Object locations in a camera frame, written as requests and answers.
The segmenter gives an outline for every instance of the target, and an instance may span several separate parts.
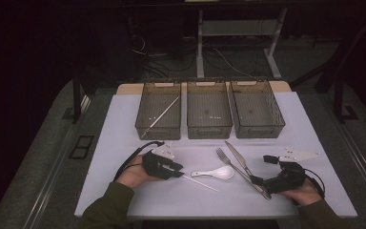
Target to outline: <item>plastic spoon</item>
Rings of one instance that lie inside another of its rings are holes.
[[[216,177],[216,178],[220,178],[220,179],[229,179],[234,176],[234,169],[231,166],[226,165],[226,166],[223,166],[218,169],[211,170],[211,171],[192,172],[192,177],[199,177],[199,176],[211,176],[211,177]]]

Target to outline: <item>metal fork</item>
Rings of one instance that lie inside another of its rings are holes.
[[[219,159],[227,165],[231,165],[239,174],[242,175],[242,177],[244,177],[246,179],[246,181],[248,181],[250,184],[253,185],[253,187],[259,191],[261,193],[261,195],[266,198],[266,199],[271,199],[272,196],[270,194],[268,194],[264,189],[262,189],[260,186],[255,185],[252,183],[251,179],[244,173],[242,172],[240,169],[238,169],[236,166],[234,166],[231,163],[231,160],[225,155],[225,153],[221,150],[221,148],[216,149],[216,153],[218,154]]]

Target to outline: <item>hand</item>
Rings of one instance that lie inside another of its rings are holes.
[[[322,200],[319,192],[308,178],[305,179],[301,187],[293,190],[287,190],[279,194],[286,198],[294,199],[301,206],[310,205]]]
[[[142,167],[142,156],[136,156],[128,166],[130,165],[131,167],[127,167],[115,182],[134,189],[147,181],[160,180],[160,178],[151,177],[145,172]]]

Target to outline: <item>dark green sleeve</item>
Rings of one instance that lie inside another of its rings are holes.
[[[356,229],[347,219],[341,219],[325,200],[299,208],[304,229]]]
[[[79,228],[122,228],[127,222],[127,212],[133,190],[118,182],[110,183],[105,195],[83,213]]]

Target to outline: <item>transparent plastic bin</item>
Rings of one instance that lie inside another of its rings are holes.
[[[269,81],[231,79],[229,89],[237,138],[276,138],[285,126]]]
[[[180,123],[181,80],[151,79],[145,82],[135,121],[139,138],[141,140],[178,140]]]
[[[187,82],[189,139],[227,139],[233,122],[223,78],[190,78]]]

